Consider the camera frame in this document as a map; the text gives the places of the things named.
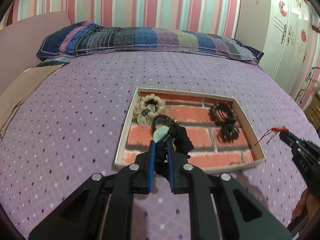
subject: bed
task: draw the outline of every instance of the bed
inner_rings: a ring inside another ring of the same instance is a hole
[[[167,50],[76,57],[21,105],[0,143],[0,203],[25,238],[93,173],[117,172],[115,152],[137,87],[234,97],[259,138],[285,124],[320,144],[302,110],[257,65]],[[306,185],[290,149],[278,137],[266,141],[266,162],[232,175],[287,226]],[[132,239],[190,239],[188,196],[172,195],[162,177],[152,194],[135,195],[132,217]]]

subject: pillow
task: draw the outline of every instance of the pillow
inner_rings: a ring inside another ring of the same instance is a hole
[[[44,38],[70,25],[66,11],[34,16],[0,30],[0,95],[24,70],[41,61],[36,57]]]
[[[79,22],[47,36],[38,58],[77,57],[127,50],[166,50],[215,55],[257,65],[257,59],[235,40],[208,33],[148,27],[103,27]]]
[[[242,44],[241,41],[238,41],[238,40],[235,40],[235,41],[239,46],[247,48],[248,50],[250,50],[252,52],[252,54],[257,58],[258,62],[260,62],[262,56],[264,55],[263,52],[261,52],[260,50],[255,49],[253,47],[245,46],[245,45]]]

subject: wardrobe door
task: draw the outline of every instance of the wardrobe door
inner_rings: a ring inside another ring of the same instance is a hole
[[[308,6],[304,0],[289,0],[288,14],[287,36],[273,79],[290,94],[303,63],[308,35]]]
[[[260,61],[263,70],[273,78],[286,38],[288,22],[288,0],[271,0],[271,10],[264,56]]]
[[[270,19],[271,0],[241,0],[236,40],[263,51]]]

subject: striped wallpaper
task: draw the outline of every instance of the striped wallpaper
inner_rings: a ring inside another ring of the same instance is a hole
[[[15,0],[13,22],[67,10],[71,23],[159,27],[233,38],[240,0]]]
[[[9,14],[10,14],[10,10],[12,7],[13,3],[9,6],[9,8],[7,9],[7,12],[4,14],[4,17],[2,18],[1,22],[0,22],[0,30],[2,30],[4,27],[7,26],[7,22],[8,22],[8,18],[9,18]]]
[[[309,20],[310,19],[312,19],[312,15],[309,10]],[[295,89],[292,90],[293,98],[295,98],[296,103],[302,109],[305,109],[310,103],[316,82],[320,81],[320,70],[311,69],[312,67],[320,66],[320,33],[313,28],[311,21],[309,21],[307,48],[307,58],[296,79]],[[304,81],[308,84],[306,91],[301,90]]]

